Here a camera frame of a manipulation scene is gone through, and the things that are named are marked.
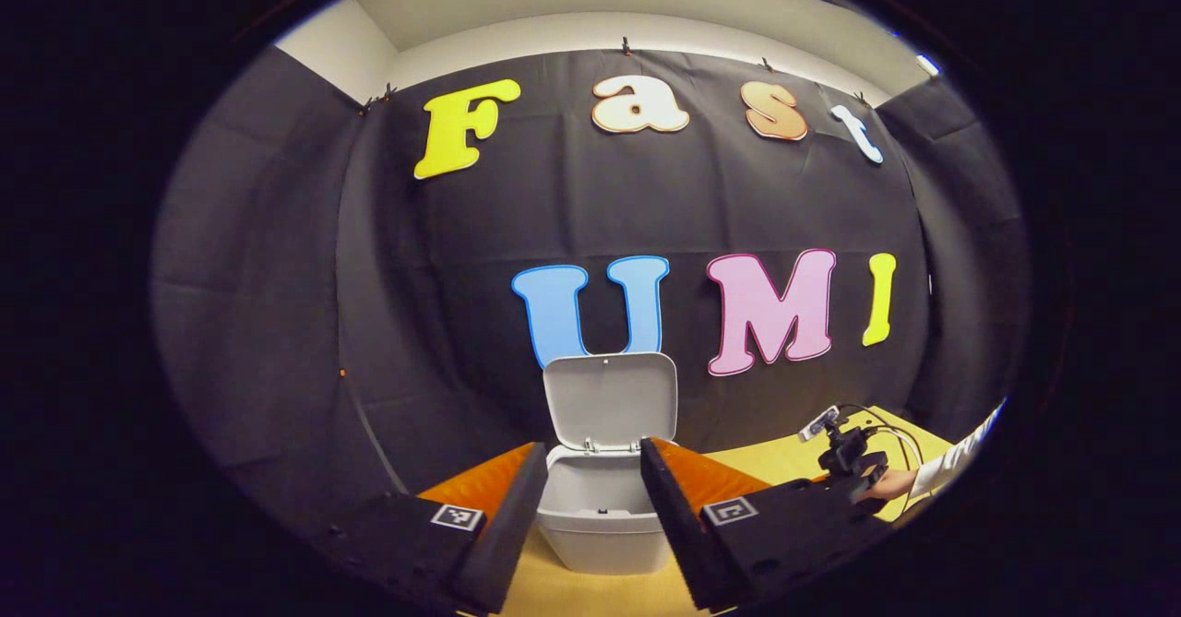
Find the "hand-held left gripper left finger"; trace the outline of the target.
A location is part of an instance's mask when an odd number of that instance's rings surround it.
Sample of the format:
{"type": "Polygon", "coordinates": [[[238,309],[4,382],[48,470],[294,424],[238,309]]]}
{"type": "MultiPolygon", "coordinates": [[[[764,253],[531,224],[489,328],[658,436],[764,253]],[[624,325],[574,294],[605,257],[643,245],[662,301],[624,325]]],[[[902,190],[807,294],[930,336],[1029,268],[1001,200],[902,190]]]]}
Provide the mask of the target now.
{"type": "Polygon", "coordinates": [[[500,613],[547,478],[543,444],[520,444],[429,491],[384,492],[331,517],[314,546],[430,616],[500,613]]]}

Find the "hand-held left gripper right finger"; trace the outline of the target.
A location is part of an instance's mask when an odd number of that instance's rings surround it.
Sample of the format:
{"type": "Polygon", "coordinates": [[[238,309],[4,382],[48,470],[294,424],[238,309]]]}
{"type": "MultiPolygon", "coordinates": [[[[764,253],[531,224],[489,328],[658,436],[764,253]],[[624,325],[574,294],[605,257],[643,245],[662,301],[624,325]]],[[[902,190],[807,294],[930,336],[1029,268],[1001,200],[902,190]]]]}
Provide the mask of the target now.
{"type": "Polygon", "coordinates": [[[890,534],[849,478],[770,485],[713,457],[646,437],[640,474],[693,604],[713,613],[805,587],[890,534]]]}

